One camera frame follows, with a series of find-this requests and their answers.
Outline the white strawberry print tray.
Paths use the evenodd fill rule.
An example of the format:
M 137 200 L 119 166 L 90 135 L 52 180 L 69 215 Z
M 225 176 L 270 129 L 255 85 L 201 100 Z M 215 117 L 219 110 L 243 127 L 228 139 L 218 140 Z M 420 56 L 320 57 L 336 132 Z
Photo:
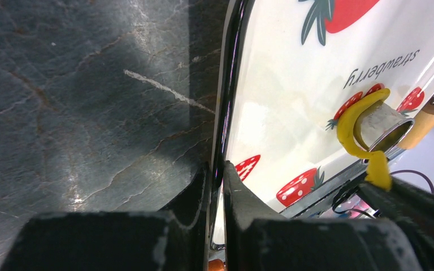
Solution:
M 223 164 L 285 217 L 317 216 L 365 165 L 336 136 L 379 90 L 404 117 L 434 94 L 434 1 L 231 1 L 216 104 L 211 248 L 225 244 Z

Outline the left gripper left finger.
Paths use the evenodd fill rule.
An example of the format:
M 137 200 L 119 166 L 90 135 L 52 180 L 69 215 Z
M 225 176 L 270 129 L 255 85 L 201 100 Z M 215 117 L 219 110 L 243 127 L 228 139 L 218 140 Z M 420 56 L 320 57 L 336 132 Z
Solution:
M 20 230 L 1 270 L 205 270 L 209 165 L 161 209 L 48 212 Z

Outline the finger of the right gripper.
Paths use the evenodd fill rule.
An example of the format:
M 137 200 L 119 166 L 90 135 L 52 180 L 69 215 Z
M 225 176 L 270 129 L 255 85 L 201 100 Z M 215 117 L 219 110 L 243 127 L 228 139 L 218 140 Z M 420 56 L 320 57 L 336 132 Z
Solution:
M 398 178 L 389 191 L 368 182 L 358 187 L 358 195 L 370 207 L 402 229 L 422 268 L 434 270 L 434 194 Z

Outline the wooden dough roller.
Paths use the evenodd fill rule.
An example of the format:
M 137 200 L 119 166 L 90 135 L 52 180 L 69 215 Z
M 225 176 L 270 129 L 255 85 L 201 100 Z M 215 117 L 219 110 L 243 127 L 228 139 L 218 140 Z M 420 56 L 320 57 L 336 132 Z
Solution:
M 434 128 L 434 98 L 414 117 L 414 125 L 398 147 L 404 150 L 414 148 Z

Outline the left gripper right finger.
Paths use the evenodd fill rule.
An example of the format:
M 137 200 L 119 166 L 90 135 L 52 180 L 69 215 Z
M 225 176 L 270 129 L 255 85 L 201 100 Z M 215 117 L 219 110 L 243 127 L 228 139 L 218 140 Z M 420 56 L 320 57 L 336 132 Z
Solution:
M 228 270 L 421 270 L 404 232 L 378 219 L 288 219 L 223 169 Z

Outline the orange handled metal scraper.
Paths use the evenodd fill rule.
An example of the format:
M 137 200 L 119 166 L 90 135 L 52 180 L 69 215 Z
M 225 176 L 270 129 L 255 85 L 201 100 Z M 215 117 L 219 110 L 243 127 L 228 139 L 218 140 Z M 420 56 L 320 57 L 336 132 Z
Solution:
M 208 271 L 226 271 L 225 263 L 220 259 L 211 260 L 208 262 Z

